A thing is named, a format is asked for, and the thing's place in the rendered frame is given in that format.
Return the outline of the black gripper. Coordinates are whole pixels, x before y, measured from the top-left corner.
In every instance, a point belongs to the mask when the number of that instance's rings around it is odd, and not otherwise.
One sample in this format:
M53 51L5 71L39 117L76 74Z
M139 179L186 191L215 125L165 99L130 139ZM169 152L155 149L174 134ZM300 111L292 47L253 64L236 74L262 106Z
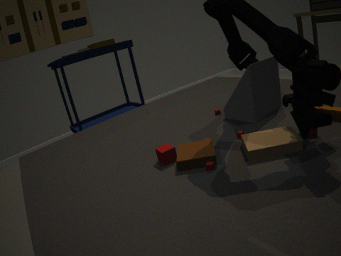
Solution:
M307 138L310 129L332 125L332 115L322 108L316 108L315 91L318 87L293 83L291 90L293 94L283 96L283 106L287 107L291 103L293 111L290 113L303 139Z

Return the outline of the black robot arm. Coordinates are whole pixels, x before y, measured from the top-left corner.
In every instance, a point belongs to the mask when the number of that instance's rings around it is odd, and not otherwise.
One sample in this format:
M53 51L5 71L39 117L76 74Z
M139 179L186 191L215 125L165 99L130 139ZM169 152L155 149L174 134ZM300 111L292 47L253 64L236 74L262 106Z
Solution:
M292 72L294 84L318 87L315 91L318 107L323 104L333 107L336 95L323 92L323 89L336 89L341 81L341 71L336 64L317 60L319 52L312 43L289 28L277 26L245 0L207 0L203 6L207 15L215 18L221 26L229 43L229 58L238 70L247 69L258 60L254 49L242 40L232 14L268 43L270 53ZM308 52L302 57L305 50Z

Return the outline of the orange long flat board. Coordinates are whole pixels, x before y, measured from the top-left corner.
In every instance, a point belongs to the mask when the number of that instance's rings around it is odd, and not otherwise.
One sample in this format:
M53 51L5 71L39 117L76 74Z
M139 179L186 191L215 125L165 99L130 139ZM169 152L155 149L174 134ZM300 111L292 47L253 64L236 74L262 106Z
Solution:
M332 115L332 119L341 121L341 107L322 106L322 107L316 107L316 108L324 109L326 112Z

